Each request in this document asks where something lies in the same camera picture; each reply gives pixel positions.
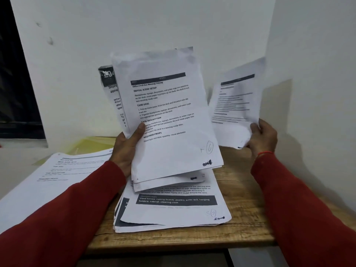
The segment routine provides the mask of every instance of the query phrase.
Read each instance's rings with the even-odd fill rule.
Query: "red bracelet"
[[[274,152],[271,151],[259,152],[256,157],[259,157],[260,154],[274,154]]]

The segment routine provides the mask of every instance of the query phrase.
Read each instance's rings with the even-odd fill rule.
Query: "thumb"
[[[260,128],[258,127],[258,125],[256,123],[252,123],[250,125],[252,134],[256,134],[256,133],[261,133]]]
[[[139,127],[135,130],[132,136],[127,140],[131,146],[135,146],[137,142],[142,138],[146,130],[145,123],[140,123]]]

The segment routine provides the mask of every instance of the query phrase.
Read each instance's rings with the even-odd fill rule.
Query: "red object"
[[[259,152],[256,157],[258,157],[260,154],[274,154],[274,152],[271,152],[271,151]]]
[[[290,267],[356,266],[356,232],[275,155],[258,157],[251,173],[262,189],[266,215]]]
[[[290,267],[355,266],[356,232],[332,215],[274,155],[258,157],[252,175]],[[75,266],[97,231],[109,202],[126,183],[105,162],[80,183],[0,235],[0,265]]]

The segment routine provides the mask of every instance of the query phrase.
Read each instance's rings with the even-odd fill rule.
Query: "wood grain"
[[[217,183],[232,219],[219,226],[177,228],[140,233],[115,233],[113,211],[115,198],[89,244],[86,254],[199,250],[275,244],[264,211],[262,192],[250,174],[249,149],[220,147],[222,168],[214,169]],[[321,198],[344,224],[356,230],[356,219]]]

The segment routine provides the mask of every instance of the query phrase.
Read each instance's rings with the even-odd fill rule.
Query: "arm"
[[[345,226],[329,208],[272,153],[276,131],[260,120],[251,126],[249,142],[257,156],[251,173],[260,185],[266,215],[290,267],[354,266],[356,232]]]
[[[109,202],[131,174],[141,123],[131,138],[121,133],[110,161],[82,182],[70,186],[22,223],[0,235],[0,265],[71,267],[96,233]]]

